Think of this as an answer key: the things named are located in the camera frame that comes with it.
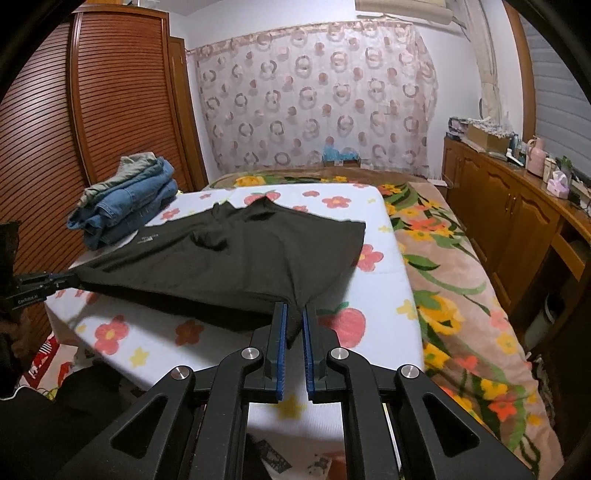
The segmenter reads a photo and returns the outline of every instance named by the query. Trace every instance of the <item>pink thermos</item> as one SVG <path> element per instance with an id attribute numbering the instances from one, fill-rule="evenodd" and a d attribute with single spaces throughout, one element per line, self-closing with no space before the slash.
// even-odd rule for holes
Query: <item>pink thermos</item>
<path id="1" fill-rule="evenodd" d="M 544 177 L 544 162 L 548 154 L 544 151 L 544 140 L 540 137 L 527 142 L 530 151 L 527 154 L 525 168 L 536 177 Z"/>

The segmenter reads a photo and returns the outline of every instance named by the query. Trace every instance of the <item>wooden counter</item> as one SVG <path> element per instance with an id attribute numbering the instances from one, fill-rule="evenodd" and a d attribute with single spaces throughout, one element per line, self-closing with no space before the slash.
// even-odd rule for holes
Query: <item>wooden counter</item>
<path id="1" fill-rule="evenodd" d="M 524 168 L 461 142 L 445 140 L 443 175 L 453 185 L 448 203 L 520 339 L 546 294 L 569 282 L 564 313 L 532 354 L 543 352 L 589 294 L 591 219 Z"/>

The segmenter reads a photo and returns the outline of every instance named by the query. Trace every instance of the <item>black t-shirt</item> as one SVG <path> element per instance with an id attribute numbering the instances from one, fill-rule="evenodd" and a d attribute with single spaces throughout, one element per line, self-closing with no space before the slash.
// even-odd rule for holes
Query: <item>black t-shirt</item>
<path id="1" fill-rule="evenodd" d="M 230 203 L 141 228 L 120 249 L 74 269 L 82 287 L 231 330 L 270 323 L 274 304 L 299 312 L 343 275 L 352 274 L 365 224 L 336 221 L 263 197 Z"/>

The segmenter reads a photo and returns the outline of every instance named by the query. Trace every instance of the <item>folded clothes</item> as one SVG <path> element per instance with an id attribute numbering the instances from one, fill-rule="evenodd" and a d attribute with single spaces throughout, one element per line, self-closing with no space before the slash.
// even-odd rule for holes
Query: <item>folded clothes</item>
<path id="1" fill-rule="evenodd" d="M 136 153 L 129 157 L 121 157 L 117 173 L 105 181 L 95 183 L 84 189 L 80 201 L 76 206 L 84 207 L 89 203 L 96 203 L 96 197 L 99 193 L 105 192 L 125 181 L 132 180 L 136 175 L 154 164 L 156 164 L 156 156 L 152 152 Z"/>
<path id="2" fill-rule="evenodd" d="M 133 179 L 96 195 L 97 203 L 78 207 L 68 218 L 70 230 L 82 229 L 84 242 L 96 250 L 145 225 L 178 191 L 173 166 L 162 157 Z"/>
<path id="3" fill-rule="evenodd" d="M 276 205 L 263 197 L 139 229 L 125 246 L 73 269 L 85 290 L 190 315 L 231 330 L 267 325 L 276 301 L 303 307 L 359 259 L 365 224 Z"/>

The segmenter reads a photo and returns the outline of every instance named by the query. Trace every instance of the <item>curtain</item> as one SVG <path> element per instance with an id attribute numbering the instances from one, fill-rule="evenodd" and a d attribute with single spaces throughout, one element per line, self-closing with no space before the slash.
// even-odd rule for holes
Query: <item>curtain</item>
<path id="1" fill-rule="evenodd" d="M 489 116 L 498 124 L 501 121 L 502 108 L 491 29 L 480 0 L 458 0 L 458 3 L 466 18 L 468 39 L 476 53 L 482 84 L 482 116 Z"/>
<path id="2" fill-rule="evenodd" d="M 315 166 L 328 145 L 358 152 L 366 168 L 430 176 L 437 76 L 413 25 L 304 25 L 194 54 L 222 173 Z"/>

